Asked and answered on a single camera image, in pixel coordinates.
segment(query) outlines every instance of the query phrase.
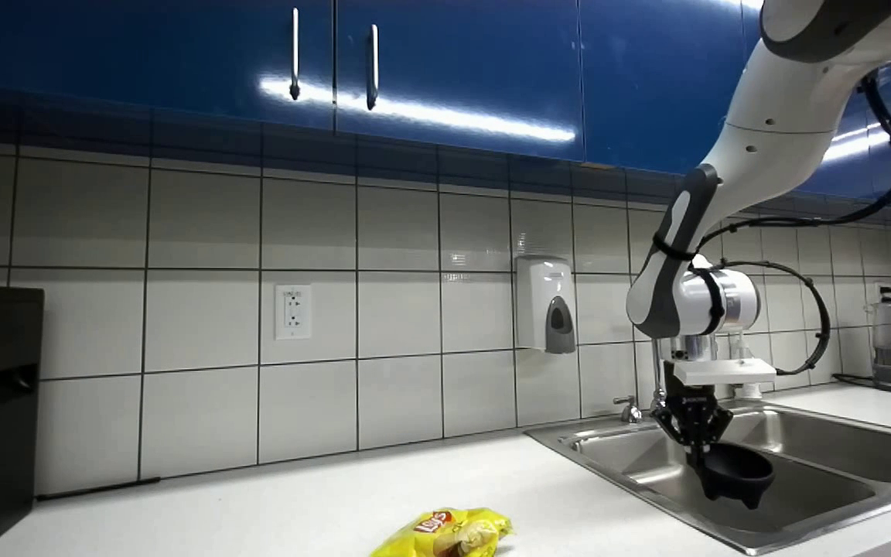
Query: kitchen counter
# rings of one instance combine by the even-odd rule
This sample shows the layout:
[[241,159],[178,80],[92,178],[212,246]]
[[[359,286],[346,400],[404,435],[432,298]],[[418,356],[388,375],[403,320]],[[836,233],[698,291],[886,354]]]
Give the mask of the kitchen counter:
[[[891,428],[891,393],[802,390],[781,404]],[[509,514],[509,557],[735,555],[522,433],[188,478],[40,503],[0,557],[365,557],[416,514]],[[781,555],[891,555],[891,514]]]

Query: cabinet handle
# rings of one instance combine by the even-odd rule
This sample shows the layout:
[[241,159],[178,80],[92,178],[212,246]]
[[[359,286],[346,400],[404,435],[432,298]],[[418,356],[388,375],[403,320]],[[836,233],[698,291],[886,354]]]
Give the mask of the cabinet handle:
[[291,8],[291,98],[299,96],[299,8]]
[[381,96],[381,28],[371,25],[371,88],[365,92],[365,108],[374,108]]

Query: stainless steel sink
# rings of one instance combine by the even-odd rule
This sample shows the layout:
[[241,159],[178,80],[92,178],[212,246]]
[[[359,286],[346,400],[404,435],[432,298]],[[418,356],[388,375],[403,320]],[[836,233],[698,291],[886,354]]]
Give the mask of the stainless steel sink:
[[683,449],[654,423],[561,428],[533,435],[745,555],[785,548],[891,508],[891,429],[778,404],[735,409],[724,433],[778,468],[759,511],[732,498],[709,502]]

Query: electrical outlet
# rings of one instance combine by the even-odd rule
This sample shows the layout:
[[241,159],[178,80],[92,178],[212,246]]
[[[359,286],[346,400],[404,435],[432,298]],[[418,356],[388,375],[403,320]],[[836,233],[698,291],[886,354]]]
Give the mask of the electrical outlet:
[[311,338],[311,287],[274,286],[274,338]]

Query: soap dispenser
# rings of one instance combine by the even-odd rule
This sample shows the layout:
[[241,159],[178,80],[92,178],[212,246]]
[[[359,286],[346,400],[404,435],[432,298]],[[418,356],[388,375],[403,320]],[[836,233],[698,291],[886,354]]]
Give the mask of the soap dispenser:
[[573,273],[564,260],[517,260],[517,347],[539,354],[576,351]]

